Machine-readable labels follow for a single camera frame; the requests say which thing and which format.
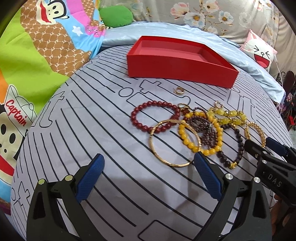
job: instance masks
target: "red tray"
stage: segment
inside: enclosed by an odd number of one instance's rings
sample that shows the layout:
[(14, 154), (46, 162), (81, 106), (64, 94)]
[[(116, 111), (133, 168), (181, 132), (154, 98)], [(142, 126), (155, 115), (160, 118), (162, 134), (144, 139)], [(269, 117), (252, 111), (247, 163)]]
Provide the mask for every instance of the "red tray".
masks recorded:
[(208, 46), (142, 36), (127, 54), (129, 77), (187, 80), (231, 88), (238, 71)]

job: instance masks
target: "pink pillow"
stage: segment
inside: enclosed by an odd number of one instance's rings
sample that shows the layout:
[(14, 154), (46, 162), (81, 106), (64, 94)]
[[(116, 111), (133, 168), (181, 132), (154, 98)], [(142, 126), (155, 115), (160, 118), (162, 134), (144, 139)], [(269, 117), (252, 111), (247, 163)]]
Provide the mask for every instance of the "pink pillow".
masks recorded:
[(263, 67), (267, 72), (269, 72), (274, 55), (277, 54), (275, 49), (256, 35), (251, 29), (249, 30), (247, 40), (240, 47), (240, 50), (255, 60), (257, 64)]

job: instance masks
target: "green plush toy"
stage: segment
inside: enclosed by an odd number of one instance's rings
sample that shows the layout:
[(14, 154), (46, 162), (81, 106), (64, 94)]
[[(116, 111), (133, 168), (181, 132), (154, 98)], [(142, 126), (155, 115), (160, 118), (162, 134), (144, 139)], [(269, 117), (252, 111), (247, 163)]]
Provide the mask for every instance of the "green plush toy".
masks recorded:
[(99, 11), (106, 27), (117, 28), (133, 22), (132, 12), (122, 5), (100, 8)]

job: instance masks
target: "light blue blanket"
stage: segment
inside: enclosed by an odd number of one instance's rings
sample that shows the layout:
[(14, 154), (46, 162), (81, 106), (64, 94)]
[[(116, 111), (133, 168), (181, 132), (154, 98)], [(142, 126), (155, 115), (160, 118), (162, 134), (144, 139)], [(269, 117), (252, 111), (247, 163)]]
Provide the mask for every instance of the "light blue blanket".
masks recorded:
[(171, 37), (203, 43), (231, 64), (249, 73), (273, 101), (281, 103), (285, 97), (284, 89), (275, 79), (253, 59), (239, 50), (235, 44), (188, 25), (136, 22), (128, 26), (109, 29), (106, 31), (101, 50), (120, 45), (133, 45), (143, 35)]

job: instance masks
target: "colorful blanket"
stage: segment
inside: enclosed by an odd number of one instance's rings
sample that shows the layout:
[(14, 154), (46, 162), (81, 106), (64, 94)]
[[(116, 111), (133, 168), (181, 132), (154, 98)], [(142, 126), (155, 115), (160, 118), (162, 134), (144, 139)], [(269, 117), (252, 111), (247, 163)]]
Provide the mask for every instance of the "colorful blanket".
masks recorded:
[(53, 104), (53, 93), (101, 47), (105, 26), (98, 6), (98, 0), (28, 0), (0, 38), (0, 207), (7, 214), (29, 128), (45, 104)]

